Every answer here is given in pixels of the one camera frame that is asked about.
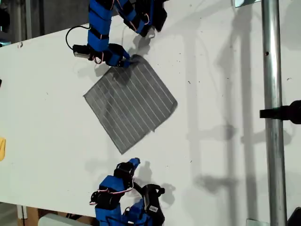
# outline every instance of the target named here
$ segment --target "gray cloth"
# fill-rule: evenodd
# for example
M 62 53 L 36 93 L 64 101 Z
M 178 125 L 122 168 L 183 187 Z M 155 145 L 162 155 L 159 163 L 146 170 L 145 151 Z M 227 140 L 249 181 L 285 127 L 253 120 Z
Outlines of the gray cloth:
M 177 101 L 149 63 L 134 55 L 129 68 L 111 67 L 84 95 L 121 154 L 154 131 Z

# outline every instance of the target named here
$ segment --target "gray floor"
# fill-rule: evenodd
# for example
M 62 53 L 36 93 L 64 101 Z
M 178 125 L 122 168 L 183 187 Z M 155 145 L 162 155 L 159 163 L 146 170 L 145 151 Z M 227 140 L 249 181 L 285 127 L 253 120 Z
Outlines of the gray floor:
M 88 23 L 89 0 L 44 0 L 45 34 Z
M 0 225 L 17 226 L 17 207 L 16 205 L 0 203 Z

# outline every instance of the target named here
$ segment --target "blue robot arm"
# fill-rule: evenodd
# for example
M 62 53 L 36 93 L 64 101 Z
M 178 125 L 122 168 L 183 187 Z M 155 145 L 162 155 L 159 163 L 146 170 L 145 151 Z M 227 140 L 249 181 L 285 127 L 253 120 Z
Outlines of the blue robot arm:
M 146 185 L 141 188 L 133 180 L 134 172 L 140 160 L 131 159 L 117 165 L 114 176 L 107 176 L 99 189 L 91 196 L 91 205 L 95 206 L 96 219 L 100 226 L 148 225 L 160 226 L 165 218 L 158 197 L 165 192 L 158 185 Z M 121 213 L 120 199 L 132 189 L 137 190 L 142 199 Z
M 90 0 L 88 44 L 69 47 L 76 57 L 94 60 L 97 64 L 106 62 L 110 66 L 128 67 L 130 55 L 121 45 L 109 43 L 113 8 L 116 7 L 127 26 L 145 37 L 152 26 L 161 31 L 167 17 L 164 1 L 137 0 L 134 9 L 128 0 Z

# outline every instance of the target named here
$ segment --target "white table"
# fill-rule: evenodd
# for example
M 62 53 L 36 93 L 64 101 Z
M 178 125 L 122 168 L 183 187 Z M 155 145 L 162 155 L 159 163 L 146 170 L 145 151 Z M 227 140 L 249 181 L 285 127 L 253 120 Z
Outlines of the white table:
M 284 104 L 300 99 L 299 1 L 281 1 Z M 115 17 L 111 42 L 144 54 L 178 101 L 175 113 L 120 155 L 83 95 L 108 69 L 76 58 L 66 31 L 0 49 L 0 202 L 94 216 L 91 193 L 117 163 L 139 157 L 138 181 L 167 188 L 166 226 L 269 221 L 261 5 L 166 3 L 163 31 L 147 47 Z M 85 44 L 87 31 L 70 33 Z M 301 128 L 284 123 L 288 215 L 301 205 Z M 123 197 L 122 207 L 137 193 Z

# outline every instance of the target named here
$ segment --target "silver pole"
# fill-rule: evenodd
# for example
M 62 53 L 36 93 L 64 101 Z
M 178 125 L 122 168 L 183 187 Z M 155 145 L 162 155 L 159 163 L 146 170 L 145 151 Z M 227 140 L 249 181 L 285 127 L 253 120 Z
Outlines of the silver pole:
M 31 0 L 26 0 L 26 29 L 27 29 L 27 39 L 32 38 L 32 5 Z
M 281 53 L 278 0 L 262 0 L 263 67 L 265 109 L 282 106 Z M 286 226 L 283 123 L 266 119 L 271 226 Z

